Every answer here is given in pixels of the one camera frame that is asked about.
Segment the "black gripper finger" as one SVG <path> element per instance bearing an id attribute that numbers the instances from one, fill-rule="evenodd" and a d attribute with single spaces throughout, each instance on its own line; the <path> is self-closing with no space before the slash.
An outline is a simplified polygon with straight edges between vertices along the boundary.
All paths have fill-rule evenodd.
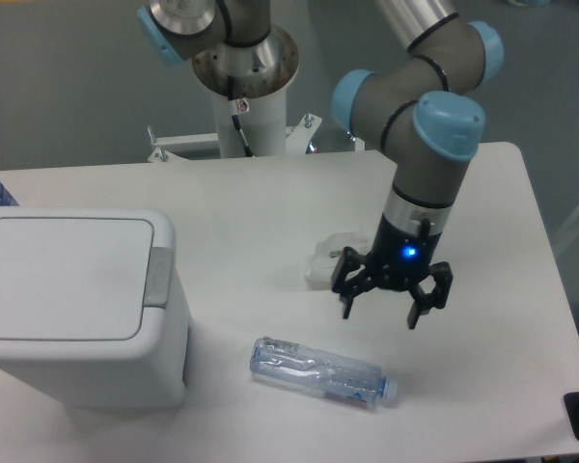
<path id="1" fill-rule="evenodd" d="M 378 286 L 380 271 L 372 253 L 363 255 L 344 247 L 331 278 L 331 289 L 343 304 L 343 319 L 349 319 L 354 299 Z"/>
<path id="2" fill-rule="evenodd" d="M 414 330 L 421 316 L 432 308 L 441 310 L 446 307 L 453 284 L 453 272 L 447 261 L 437 262 L 428 268 L 428 274 L 434 281 L 431 292 L 425 293 L 419 284 L 413 284 L 408 291 L 413 298 L 413 305 L 407 316 L 407 326 Z"/>

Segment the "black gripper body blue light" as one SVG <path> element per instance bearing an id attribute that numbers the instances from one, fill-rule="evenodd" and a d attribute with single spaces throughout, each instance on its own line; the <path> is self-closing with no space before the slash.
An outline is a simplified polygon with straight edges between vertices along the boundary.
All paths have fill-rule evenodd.
<path id="1" fill-rule="evenodd" d="M 429 267 L 440 233 L 431 231 L 427 217 L 414 232 L 394 226 L 382 216 L 368 264 L 374 284 L 381 289 L 411 292 L 429 276 Z"/>

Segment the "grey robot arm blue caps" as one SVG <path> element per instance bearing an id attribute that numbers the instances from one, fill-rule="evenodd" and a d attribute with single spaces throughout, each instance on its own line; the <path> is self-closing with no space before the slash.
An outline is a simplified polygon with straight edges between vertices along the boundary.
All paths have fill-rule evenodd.
<path id="1" fill-rule="evenodd" d="M 407 292 L 409 326 L 443 308 L 453 273 L 432 257 L 483 135 L 483 109 L 468 93 L 504 62 L 499 34 L 461 20 L 448 1 L 382 1 L 379 9 L 409 54 L 388 75 L 356 69 L 337 84 L 335 122 L 396 164 L 371 250 L 344 248 L 331 277 L 346 310 L 373 288 Z M 285 90 L 298 68 L 293 39 L 267 1 L 147 1 L 137 13 L 170 66 L 190 63 L 217 98 L 225 157 L 285 151 L 286 114 L 262 100 Z"/>

